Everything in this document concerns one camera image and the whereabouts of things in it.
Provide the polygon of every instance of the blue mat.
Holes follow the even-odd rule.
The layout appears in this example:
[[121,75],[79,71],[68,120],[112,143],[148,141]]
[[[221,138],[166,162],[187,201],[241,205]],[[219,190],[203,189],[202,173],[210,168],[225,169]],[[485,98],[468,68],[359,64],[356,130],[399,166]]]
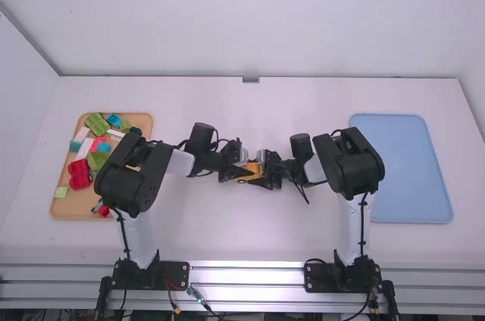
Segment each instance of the blue mat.
[[426,122],[418,115],[354,114],[386,167],[374,198],[377,223],[449,223],[453,211]]

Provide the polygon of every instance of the white table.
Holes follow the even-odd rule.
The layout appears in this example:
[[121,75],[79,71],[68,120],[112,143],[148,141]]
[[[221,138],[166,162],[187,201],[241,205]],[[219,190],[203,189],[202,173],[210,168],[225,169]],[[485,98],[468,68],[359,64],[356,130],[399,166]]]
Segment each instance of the white table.
[[[87,111],[149,112],[152,139],[171,144],[188,138],[194,122],[202,121],[221,137],[239,136],[252,156],[266,147],[282,157],[290,157],[292,134],[315,136],[346,127],[354,113],[421,115],[455,216],[447,225],[372,223],[374,259],[384,276],[395,280],[403,313],[485,313],[485,291],[473,289],[485,285],[485,242],[480,240],[485,146],[458,80],[384,78],[261,78],[259,84],[239,77],[63,78],[0,232],[0,274],[11,281],[0,291],[0,307],[18,306],[25,298],[32,298],[30,304],[50,298],[53,307],[93,307],[97,281],[111,273],[121,250],[114,222],[60,221],[49,215],[69,139]],[[218,184],[214,176],[166,176],[153,211],[161,257],[202,266],[191,280],[200,283],[215,309],[357,310],[363,295],[307,295],[301,287],[302,261],[332,260],[339,236],[334,193],[325,185],[307,193],[309,206],[289,183],[269,192]],[[19,263],[31,265],[19,270]],[[236,268],[221,269],[227,266]],[[45,282],[43,287],[25,282],[32,278]],[[86,284],[70,285],[76,280]],[[260,284],[279,287],[256,287]],[[120,297],[116,292],[113,297],[116,307]],[[131,292],[130,303],[170,308],[163,292]],[[184,306],[198,307],[189,299]]]

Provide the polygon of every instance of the black mount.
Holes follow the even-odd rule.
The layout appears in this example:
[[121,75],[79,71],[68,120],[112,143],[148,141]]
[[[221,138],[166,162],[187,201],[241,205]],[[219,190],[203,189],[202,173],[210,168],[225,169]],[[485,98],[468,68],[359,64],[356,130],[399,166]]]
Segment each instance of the black mount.
[[189,269],[187,262],[160,260],[158,252],[146,270],[141,270],[131,260],[119,260],[114,264],[111,289],[166,291],[170,287],[171,291],[184,291],[189,283]]
[[345,266],[336,251],[335,263],[313,263],[307,260],[305,290],[308,293],[367,293],[369,285],[379,292],[382,283],[380,267],[367,256],[355,259],[351,266]]

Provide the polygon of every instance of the teal toy block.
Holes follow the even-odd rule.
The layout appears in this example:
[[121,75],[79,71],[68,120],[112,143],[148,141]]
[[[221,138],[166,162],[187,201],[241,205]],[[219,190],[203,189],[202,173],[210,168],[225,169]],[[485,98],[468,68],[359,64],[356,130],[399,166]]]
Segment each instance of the teal toy block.
[[84,120],[84,123],[97,137],[103,136],[110,129],[109,123],[100,113],[92,113]]
[[106,121],[108,123],[110,123],[112,126],[115,126],[116,128],[119,128],[120,127],[121,118],[118,115],[116,115],[114,113],[111,113],[111,114],[109,114],[106,117]]
[[120,122],[120,129],[121,129],[121,132],[123,133],[128,133],[130,131],[130,128],[131,128],[131,124],[129,124],[127,121],[125,120],[122,120]]
[[101,167],[106,163],[109,158],[109,153],[106,152],[89,152],[88,153],[88,165],[89,168],[95,172],[98,172]]
[[82,143],[76,142],[76,141],[70,141],[69,142],[69,151],[71,152],[78,152],[79,149],[81,148]]
[[96,152],[107,152],[111,151],[111,146],[108,143],[100,142],[98,147],[96,147]]

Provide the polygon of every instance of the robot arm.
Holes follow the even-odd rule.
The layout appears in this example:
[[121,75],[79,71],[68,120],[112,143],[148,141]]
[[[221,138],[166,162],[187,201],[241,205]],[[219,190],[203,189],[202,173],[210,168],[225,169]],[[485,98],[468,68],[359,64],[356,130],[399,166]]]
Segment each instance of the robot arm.
[[317,156],[305,164],[308,181],[326,179],[337,193],[340,241],[336,253],[345,266],[368,256],[371,205],[385,169],[379,154],[357,128],[339,136],[313,138]]
[[157,254],[150,207],[155,201],[165,173],[188,176],[195,158],[163,142],[147,142],[127,133],[95,180],[95,192],[102,196],[125,247],[121,259],[147,269]]

